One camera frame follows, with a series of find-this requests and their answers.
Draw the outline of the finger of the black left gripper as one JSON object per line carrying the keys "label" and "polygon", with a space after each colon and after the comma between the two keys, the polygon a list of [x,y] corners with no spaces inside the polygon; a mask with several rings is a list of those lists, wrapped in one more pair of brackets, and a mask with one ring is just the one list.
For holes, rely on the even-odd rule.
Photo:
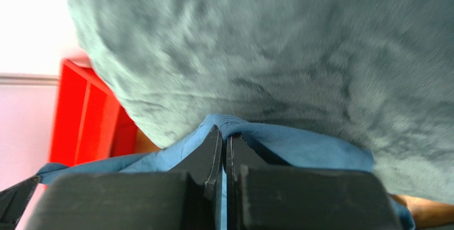
{"label": "finger of the black left gripper", "polygon": [[1,230],[16,229],[40,181],[32,176],[1,191]]}

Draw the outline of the blue t shirt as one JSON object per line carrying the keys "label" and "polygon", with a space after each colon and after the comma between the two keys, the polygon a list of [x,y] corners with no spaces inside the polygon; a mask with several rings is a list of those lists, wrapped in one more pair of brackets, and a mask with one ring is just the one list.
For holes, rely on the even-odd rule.
{"label": "blue t shirt", "polygon": [[[271,165],[313,169],[355,170],[372,174],[374,160],[371,153],[359,149],[348,142],[307,130],[252,123],[233,116],[220,114],[208,115],[194,132],[164,150],[184,144],[197,131],[212,127],[216,127],[222,136],[222,229],[228,229],[225,144],[232,136],[241,136],[252,150]],[[415,229],[416,224],[409,210],[395,202],[389,195],[388,198],[395,214],[400,220],[401,229]]]}

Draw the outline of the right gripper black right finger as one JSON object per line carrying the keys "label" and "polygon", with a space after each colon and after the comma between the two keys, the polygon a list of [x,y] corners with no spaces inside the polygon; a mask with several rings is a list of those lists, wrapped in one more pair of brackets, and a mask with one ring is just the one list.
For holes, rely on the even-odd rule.
{"label": "right gripper black right finger", "polygon": [[371,173],[271,165],[241,136],[225,144],[228,229],[401,229]]}

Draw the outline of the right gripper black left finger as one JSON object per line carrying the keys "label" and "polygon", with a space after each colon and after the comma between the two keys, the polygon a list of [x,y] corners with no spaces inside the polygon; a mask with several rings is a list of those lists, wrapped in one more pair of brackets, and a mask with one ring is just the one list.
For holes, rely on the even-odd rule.
{"label": "right gripper black left finger", "polygon": [[222,136],[197,131],[151,154],[50,163],[28,229],[222,229]]}

